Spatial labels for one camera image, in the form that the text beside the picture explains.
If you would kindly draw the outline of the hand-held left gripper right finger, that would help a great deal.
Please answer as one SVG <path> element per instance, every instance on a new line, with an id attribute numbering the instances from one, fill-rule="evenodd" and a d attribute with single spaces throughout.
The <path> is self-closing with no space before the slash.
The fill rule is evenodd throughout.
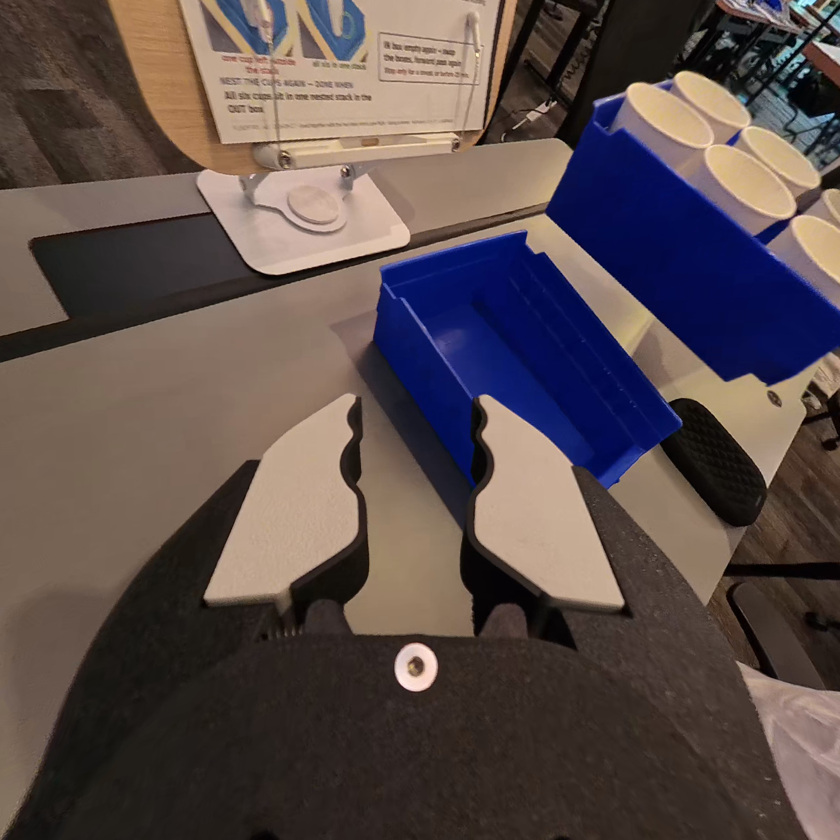
<path id="1" fill-rule="evenodd" d="M 504 604 L 528 621 L 563 609 L 616 614 L 626 603 L 579 483 L 588 477 L 535 426 L 491 395 L 472 406 L 475 481 L 461 544 L 472 615 Z"/>

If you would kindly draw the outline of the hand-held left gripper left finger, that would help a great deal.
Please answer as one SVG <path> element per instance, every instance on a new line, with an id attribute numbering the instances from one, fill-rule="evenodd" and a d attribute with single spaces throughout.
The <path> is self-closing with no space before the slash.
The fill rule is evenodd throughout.
<path id="1" fill-rule="evenodd" d="M 361 399 L 347 393 L 268 447 L 205 589 L 207 606 L 305 613 L 359 594 L 370 570 L 362 437 Z"/>

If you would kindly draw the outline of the blue plastic bin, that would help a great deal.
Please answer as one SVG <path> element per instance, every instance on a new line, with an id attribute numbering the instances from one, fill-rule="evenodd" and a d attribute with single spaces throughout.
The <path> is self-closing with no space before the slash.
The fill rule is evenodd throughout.
<path id="1" fill-rule="evenodd" d="M 525 231 L 382 266 L 374 344 L 472 480 L 472 404 L 495 397 L 612 487 L 678 414 Z"/>
<path id="2" fill-rule="evenodd" d="M 592 116 L 547 215 L 729 382 L 788 380 L 839 345 L 838 307 L 623 129 L 625 97 Z"/>

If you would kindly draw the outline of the black wrist rest pad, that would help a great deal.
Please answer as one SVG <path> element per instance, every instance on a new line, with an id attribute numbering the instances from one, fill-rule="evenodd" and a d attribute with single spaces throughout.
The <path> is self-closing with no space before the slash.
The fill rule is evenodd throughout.
<path id="1" fill-rule="evenodd" d="M 767 499 L 761 470 L 737 440 L 701 403 L 669 403 L 681 427 L 660 447 L 708 508 L 736 528 L 752 525 Z"/>

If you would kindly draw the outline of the black flat mat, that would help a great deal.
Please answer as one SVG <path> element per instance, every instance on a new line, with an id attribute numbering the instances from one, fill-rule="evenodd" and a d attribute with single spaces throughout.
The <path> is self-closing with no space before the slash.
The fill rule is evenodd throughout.
<path id="1" fill-rule="evenodd" d="M 211 213 L 33 238 L 28 249 L 67 318 L 1 338 L 5 363 L 540 215 L 542 203 L 432 228 L 408 245 L 270 276 L 249 268 Z"/>

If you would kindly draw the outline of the person's leg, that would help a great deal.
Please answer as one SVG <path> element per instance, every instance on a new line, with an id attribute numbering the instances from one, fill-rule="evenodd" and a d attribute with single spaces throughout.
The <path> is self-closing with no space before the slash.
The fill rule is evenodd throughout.
<path id="1" fill-rule="evenodd" d="M 838 839 L 838 691 L 797 686 L 738 666 L 805 834 Z"/>

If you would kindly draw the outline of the printed instruction sign board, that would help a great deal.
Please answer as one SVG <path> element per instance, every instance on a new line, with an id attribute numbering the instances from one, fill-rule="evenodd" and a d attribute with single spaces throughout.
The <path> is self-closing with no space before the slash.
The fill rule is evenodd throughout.
<path id="1" fill-rule="evenodd" d="M 498 1 L 181 1 L 221 144 L 483 126 Z"/>

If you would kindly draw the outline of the instruction sheet on wooden stand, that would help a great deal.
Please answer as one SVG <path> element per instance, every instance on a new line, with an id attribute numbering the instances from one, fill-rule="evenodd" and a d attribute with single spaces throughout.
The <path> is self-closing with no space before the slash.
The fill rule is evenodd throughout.
<path id="1" fill-rule="evenodd" d="M 203 169 L 225 175 L 293 172 L 339 165 L 345 177 L 388 160 L 450 155 L 474 147 L 501 97 L 502 70 L 516 2 L 501 2 L 489 60 L 487 116 L 482 128 L 404 133 L 359 139 L 229 143 L 218 138 L 200 71 L 178 2 L 109 2 L 140 93 L 167 138 Z"/>

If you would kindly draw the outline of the black display board stand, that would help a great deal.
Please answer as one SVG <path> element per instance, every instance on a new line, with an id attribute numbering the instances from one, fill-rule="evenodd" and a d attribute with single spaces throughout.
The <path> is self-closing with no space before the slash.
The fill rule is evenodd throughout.
<path id="1" fill-rule="evenodd" d="M 713 1 L 611 1 L 572 105 L 555 137 L 575 147 L 593 103 L 636 82 L 666 78 Z"/>

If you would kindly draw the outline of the brown wooden table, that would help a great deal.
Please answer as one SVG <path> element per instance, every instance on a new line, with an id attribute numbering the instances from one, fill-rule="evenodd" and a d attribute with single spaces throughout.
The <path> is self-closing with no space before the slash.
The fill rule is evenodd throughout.
<path id="1" fill-rule="evenodd" d="M 758 21 L 727 15 L 717 43 L 717 80 L 747 103 L 773 87 L 789 87 L 802 71 L 808 45 L 838 43 L 838 17 L 838 2 L 787 2 L 779 25 L 767 15 Z"/>

